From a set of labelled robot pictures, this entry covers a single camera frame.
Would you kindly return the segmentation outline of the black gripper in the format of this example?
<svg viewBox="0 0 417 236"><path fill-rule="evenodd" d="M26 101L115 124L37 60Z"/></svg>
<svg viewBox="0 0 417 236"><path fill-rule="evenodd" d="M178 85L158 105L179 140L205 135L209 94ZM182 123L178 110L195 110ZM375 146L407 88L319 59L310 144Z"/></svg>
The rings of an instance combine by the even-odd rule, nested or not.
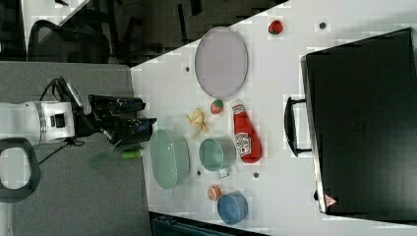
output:
<svg viewBox="0 0 417 236"><path fill-rule="evenodd" d="M111 113L116 105L116 98L90 94L88 104L90 105L89 114L85 113L84 107L81 105L76 105L74 108L75 136L83 138L101 133L111 144L116 144L118 142L114 131L116 117Z"/></svg>

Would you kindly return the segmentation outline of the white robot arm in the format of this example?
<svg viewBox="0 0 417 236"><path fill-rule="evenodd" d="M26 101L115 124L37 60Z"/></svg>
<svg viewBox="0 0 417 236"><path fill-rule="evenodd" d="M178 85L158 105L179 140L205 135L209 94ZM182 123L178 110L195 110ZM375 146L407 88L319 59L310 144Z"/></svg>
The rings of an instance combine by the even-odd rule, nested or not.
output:
<svg viewBox="0 0 417 236"><path fill-rule="evenodd" d="M76 101L28 101L1 104L1 160L12 160L23 166L19 174L16 165L1 168L1 202L15 204L35 192L41 170L36 146L72 143L80 137L98 133L93 116L86 114Z"/></svg>

